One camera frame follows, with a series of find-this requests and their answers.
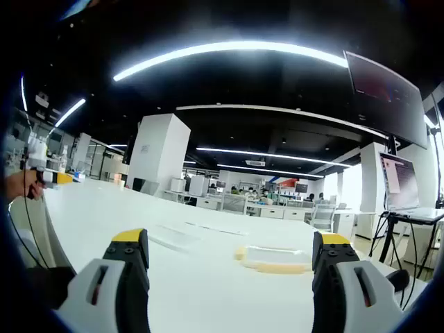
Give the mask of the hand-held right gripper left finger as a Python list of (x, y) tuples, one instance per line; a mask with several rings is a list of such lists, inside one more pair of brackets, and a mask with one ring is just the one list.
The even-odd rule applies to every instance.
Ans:
[(149, 332), (148, 268), (148, 231), (119, 233), (74, 276), (57, 315), (70, 332)]

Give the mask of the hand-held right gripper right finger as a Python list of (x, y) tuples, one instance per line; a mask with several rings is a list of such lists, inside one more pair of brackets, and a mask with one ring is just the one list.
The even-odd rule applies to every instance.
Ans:
[(313, 332), (393, 332), (402, 319), (405, 271), (383, 275), (341, 235), (314, 233), (312, 271)]

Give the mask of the person's left hand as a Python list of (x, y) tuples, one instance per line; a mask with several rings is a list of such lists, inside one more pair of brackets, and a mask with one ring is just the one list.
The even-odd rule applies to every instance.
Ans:
[(32, 193), (34, 199), (39, 199), (45, 185), (37, 180), (36, 170), (25, 170), (11, 174), (5, 179), (6, 202), (10, 203), (18, 197), (27, 197)]

